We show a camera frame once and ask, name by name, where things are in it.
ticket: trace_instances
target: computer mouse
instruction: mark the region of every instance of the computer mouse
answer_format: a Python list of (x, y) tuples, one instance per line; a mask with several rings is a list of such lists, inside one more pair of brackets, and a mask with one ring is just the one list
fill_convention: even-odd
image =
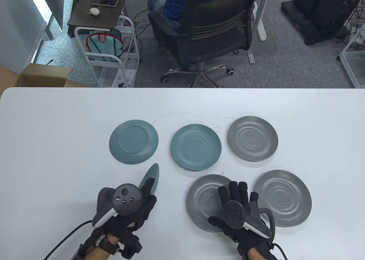
[(100, 14), (100, 10), (98, 10), (96, 7), (92, 7), (89, 11), (88, 11), (89, 14), (92, 14), (92, 15), (99, 15)]

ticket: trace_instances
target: wall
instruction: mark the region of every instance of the wall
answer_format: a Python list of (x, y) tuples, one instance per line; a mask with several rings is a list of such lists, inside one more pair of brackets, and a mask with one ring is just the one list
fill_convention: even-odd
[(46, 23), (33, 0), (0, 0), (0, 65), (20, 73), (29, 62)]

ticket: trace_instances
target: smartphone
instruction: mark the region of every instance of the smartphone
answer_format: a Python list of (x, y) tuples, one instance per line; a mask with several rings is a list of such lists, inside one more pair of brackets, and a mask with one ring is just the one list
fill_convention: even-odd
[(93, 6), (115, 7), (119, 0), (90, 0)]

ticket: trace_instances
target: chair armrest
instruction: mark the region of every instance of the chair armrest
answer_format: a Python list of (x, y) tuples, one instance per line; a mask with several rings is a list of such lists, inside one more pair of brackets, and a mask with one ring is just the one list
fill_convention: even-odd
[(154, 11), (154, 12), (150, 12), (148, 14), (148, 18), (150, 19), (150, 22), (152, 24), (152, 27), (154, 27), (154, 24), (156, 26), (158, 26), (160, 28), (160, 30), (162, 30), (162, 32), (165, 35), (171, 36), (171, 37), (186, 37), (185, 34), (180, 34), (177, 33), (175, 30), (173, 30), (166, 22), (166, 20), (164, 20), (161, 15)]

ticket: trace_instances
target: gray carpet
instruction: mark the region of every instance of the gray carpet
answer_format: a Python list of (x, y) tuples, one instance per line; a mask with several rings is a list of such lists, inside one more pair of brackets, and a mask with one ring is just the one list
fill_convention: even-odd
[[(206, 64), (227, 64), (236, 73), (227, 77), (224, 70), (211, 75), (216, 82), (227, 88), (352, 88), (352, 84), (336, 56), (344, 48), (334, 40), (314, 46), (306, 46), (294, 27), (284, 17), (280, 3), (288, 0), (268, 0), (262, 18), (267, 39), (259, 41), (254, 37), (252, 50), (256, 64), (250, 65), (246, 52), (232, 53), (208, 61)], [(132, 18), (146, 9), (147, 0), (126, 0), (128, 14)], [(72, 0), (65, 0), (64, 24), (71, 13)], [(138, 19), (147, 18), (141, 14)], [(75, 69), (69, 79), (96, 86), (91, 71), (79, 50), (75, 39), (67, 36), (67, 25), (60, 31), (54, 18), (50, 29), (54, 35), (52, 41), (43, 42), (36, 63), (73, 66)], [(193, 78), (190, 75), (172, 74), (166, 84), (159, 82), (160, 76), (170, 68), (178, 67), (177, 62), (167, 50), (160, 50), (154, 40), (152, 28), (148, 27), (140, 36), (143, 44), (142, 62), (139, 65), (135, 87), (187, 87)], [(197, 87), (208, 87), (200, 81)]]

